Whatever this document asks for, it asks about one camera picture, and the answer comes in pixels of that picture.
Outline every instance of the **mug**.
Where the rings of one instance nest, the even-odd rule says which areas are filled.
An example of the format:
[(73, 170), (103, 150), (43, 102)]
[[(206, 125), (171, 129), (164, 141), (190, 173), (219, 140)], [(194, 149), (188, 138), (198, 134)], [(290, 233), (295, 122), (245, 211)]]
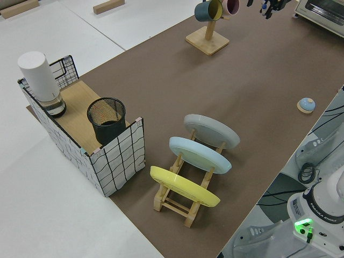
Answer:
[(240, 7), (239, 0), (223, 0), (223, 16), (234, 15), (238, 12)]
[(211, 22), (221, 18), (223, 7), (220, 0), (203, 0), (195, 7), (195, 17), (199, 22)]

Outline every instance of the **dark teal mug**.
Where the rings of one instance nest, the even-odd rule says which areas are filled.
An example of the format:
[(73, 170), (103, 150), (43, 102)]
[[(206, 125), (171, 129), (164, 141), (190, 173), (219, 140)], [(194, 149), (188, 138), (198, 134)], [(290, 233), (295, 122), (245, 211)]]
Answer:
[(199, 22), (211, 22), (221, 18), (222, 3), (220, 0), (203, 0), (195, 7), (195, 17)]

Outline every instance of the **white table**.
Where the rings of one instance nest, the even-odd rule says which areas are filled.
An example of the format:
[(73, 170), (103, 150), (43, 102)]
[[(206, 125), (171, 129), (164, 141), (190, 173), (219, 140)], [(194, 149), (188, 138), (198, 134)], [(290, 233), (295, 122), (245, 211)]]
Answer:
[(0, 250), (3, 257), (162, 257), (26, 110), (17, 59), (71, 54), (80, 75), (123, 52), (61, 3), (0, 17)]
[(96, 15), (93, 6), (106, 0), (59, 0), (121, 48), (128, 50), (194, 15), (200, 0), (125, 0)]

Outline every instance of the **storage box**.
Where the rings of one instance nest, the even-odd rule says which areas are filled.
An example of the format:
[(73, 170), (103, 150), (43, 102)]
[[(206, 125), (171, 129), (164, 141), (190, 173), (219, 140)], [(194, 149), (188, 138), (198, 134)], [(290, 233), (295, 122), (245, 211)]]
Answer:
[(18, 80), (34, 113), (60, 151), (105, 197), (145, 167), (144, 120), (139, 117), (106, 146), (95, 138), (87, 107), (99, 96), (79, 80), (72, 56), (51, 64), (67, 111), (53, 118), (35, 99), (25, 78)]

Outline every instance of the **plate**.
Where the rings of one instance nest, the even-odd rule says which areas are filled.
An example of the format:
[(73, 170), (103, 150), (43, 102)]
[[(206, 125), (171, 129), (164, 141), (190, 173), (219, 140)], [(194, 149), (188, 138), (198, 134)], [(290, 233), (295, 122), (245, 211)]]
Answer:
[(239, 136), (228, 126), (200, 114), (185, 116), (184, 126), (190, 133), (192, 129), (196, 130), (196, 139), (216, 148), (221, 147), (222, 143), (225, 142), (224, 149), (232, 149), (240, 142)]
[(198, 142), (181, 138), (170, 138), (170, 149), (177, 156), (182, 153), (182, 160), (205, 171), (215, 168), (215, 174), (227, 173), (231, 168), (231, 163), (217, 153), (215, 150)]
[(163, 168), (151, 166), (150, 176), (172, 191), (204, 206), (215, 207), (220, 202), (219, 197), (200, 185)]

